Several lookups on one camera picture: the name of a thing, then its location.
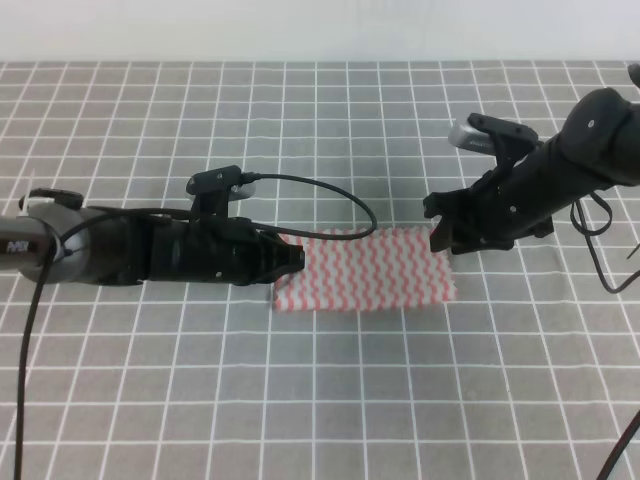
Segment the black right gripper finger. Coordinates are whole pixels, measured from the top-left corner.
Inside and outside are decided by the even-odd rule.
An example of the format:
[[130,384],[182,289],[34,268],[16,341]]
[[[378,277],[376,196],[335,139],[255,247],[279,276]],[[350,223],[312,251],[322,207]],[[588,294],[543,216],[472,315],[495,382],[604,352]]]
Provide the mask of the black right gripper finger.
[[430,234],[430,249],[434,253],[451,250],[456,246],[455,223],[451,219],[441,219]]
[[464,206],[465,190],[432,192],[423,199],[423,211],[426,219],[437,216],[456,218]]

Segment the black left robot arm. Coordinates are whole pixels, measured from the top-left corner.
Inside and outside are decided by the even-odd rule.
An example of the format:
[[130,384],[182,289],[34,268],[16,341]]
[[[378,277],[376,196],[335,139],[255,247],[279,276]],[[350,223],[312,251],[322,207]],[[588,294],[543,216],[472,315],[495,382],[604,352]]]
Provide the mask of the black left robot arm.
[[248,181],[237,166],[197,173],[188,210],[87,206],[76,192],[34,189],[19,201],[23,215],[1,219],[1,267],[48,284],[274,283],[303,270],[305,254],[230,216]]

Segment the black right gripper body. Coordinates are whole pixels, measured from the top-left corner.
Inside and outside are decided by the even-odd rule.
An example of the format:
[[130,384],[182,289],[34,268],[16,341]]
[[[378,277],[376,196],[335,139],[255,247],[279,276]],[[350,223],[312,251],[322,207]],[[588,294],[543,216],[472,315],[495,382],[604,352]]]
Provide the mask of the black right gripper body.
[[515,240],[508,232],[512,214],[500,193],[514,170],[514,167],[496,167],[471,187],[452,193],[455,198],[453,254],[508,251],[514,247]]

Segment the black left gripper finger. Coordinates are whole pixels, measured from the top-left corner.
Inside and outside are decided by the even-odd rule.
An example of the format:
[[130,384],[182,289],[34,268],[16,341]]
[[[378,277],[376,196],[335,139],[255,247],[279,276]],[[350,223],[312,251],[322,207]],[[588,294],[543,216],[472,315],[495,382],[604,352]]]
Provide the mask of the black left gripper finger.
[[304,265],[304,248],[301,245],[278,244],[277,261],[279,265]]
[[298,273],[298,272],[302,271],[303,269],[304,269],[304,264],[303,263],[279,265],[279,266],[277,266],[275,268],[272,268],[272,269],[264,272],[259,277],[259,283],[260,284],[274,284],[279,279],[281,279],[282,277],[284,277],[286,275]]

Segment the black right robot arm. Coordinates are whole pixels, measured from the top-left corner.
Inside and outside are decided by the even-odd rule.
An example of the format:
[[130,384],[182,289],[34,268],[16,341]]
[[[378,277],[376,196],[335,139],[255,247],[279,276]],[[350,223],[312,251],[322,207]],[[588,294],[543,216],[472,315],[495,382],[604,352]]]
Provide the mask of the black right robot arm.
[[479,113],[455,123],[448,141],[496,165],[468,188],[424,199],[425,218],[439,220],[434,252],[510,250],[553,233],[553,215],[583,197],[639,183],[639,106],[609,87],[586,94],[546,141],[526,125]]

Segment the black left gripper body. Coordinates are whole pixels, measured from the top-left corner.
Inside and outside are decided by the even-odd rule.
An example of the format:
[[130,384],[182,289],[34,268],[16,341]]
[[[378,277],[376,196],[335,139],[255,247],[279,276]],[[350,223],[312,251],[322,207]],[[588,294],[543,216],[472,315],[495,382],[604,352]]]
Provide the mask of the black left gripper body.
[[279,266],[272,234],[245,220],[171,221],[153,228],[144,278],[150,281],[260,284]]

